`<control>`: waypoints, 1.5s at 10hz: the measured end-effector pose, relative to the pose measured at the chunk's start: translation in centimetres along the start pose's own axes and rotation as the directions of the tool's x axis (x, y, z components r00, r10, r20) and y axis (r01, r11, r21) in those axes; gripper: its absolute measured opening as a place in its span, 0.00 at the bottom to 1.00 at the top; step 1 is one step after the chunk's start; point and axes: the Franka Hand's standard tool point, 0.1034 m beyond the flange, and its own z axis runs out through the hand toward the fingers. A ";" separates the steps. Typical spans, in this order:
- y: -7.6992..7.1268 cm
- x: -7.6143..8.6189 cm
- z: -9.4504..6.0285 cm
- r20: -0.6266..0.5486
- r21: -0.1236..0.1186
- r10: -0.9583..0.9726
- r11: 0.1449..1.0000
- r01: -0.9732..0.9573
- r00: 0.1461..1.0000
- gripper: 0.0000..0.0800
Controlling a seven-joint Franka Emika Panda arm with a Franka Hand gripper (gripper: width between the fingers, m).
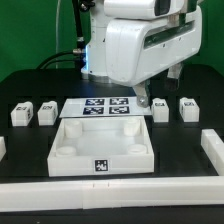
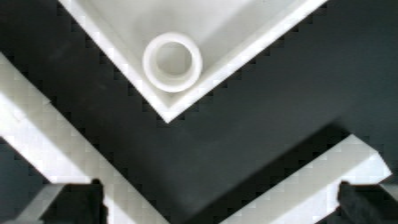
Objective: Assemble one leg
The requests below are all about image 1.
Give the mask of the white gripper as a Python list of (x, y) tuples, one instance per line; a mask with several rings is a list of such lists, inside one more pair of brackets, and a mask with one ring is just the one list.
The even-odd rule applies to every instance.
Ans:
[(167, 17), (143, 21), (113, 19), (106, 30), (106, 71), (117, 84), (134, 86), (137, 105), (149, 106), (145, 80), (168, 69), (165, 88), (175, 91), (183, 65), (201, 46), (202, 12), (187, 13), (183, 24), (171, 27)]

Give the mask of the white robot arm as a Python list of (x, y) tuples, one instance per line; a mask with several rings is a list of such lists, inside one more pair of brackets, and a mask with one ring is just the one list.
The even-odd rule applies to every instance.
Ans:
[(83, 76), (133, 88), (141, 107), (153, 76), (166, 72), (165, 86), (177, 89), (183, 61), (201, 46), (202, 1), (82, 0), (91, 20)]

